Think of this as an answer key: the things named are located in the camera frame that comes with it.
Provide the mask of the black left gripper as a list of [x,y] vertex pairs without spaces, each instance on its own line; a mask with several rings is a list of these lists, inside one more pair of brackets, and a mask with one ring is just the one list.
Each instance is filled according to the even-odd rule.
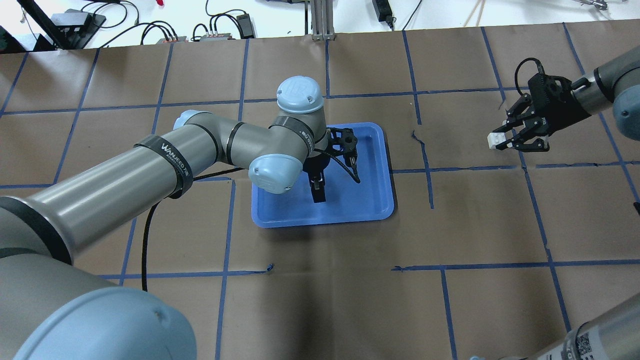
[[327,144],[325,146],[316,145],[314,151],[317,155],[306,158],[302,164],[302,170],[310,173],[311,198],[316,204],[327,201],[323,171],[332,160],[348,171],[355,183],[361,183],[357,168],[358,138],[355,136],[354,130],[329,127],[324,139],[327,140]]

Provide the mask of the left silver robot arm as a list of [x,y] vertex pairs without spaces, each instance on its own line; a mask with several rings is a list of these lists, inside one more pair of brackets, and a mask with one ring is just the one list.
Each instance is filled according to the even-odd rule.
[[284,194],[307,173],[325,200],[324,169],[336,161],[359,183],[357,137],[327,127],[324,98],[307,76],[277,89],[269,127],[183,112],[172,131],[26,198],[1,198],[3,360],[195,360],[186,317],[147,291],[74,266],[80,253],[161,201],[186,194],[217,162],[246,169],[251,182]]

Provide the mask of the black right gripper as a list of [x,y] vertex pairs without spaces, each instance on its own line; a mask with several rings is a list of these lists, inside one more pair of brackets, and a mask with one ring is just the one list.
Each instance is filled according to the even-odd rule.
[[574,97],[571,80],[537,73],[527,84],[529,91],[522,93],[514,105],[506,110],[507,118],[502,125],[491,131],[507,133],[522,127],[514,137],[500,138],[501,151],[548,152],[550,145],[547,137],[591,116]]

